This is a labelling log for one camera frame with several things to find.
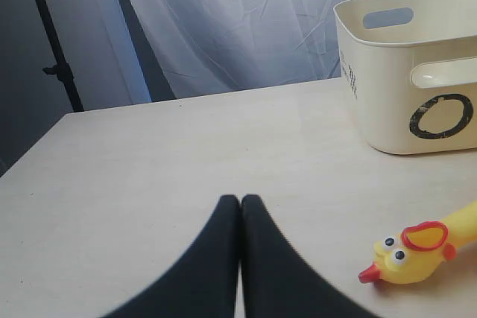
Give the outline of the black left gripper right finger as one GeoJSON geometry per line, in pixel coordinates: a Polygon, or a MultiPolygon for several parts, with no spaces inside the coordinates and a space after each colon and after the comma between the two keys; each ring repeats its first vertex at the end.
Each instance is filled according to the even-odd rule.
{"type": "Polygon", "coordinates": [[[374,317],[313,270],[283,236],[262,198],[241,200],[246,317],[374,317]]]}

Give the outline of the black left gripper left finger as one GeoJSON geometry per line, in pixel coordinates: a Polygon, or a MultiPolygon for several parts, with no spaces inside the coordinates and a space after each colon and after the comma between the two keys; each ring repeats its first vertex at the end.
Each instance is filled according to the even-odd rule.
{"type": "Polygon", "coordinates": [[[239,200],[227,194],[182,256],[107,317],[233,317],[239,274],[239,200]]]}

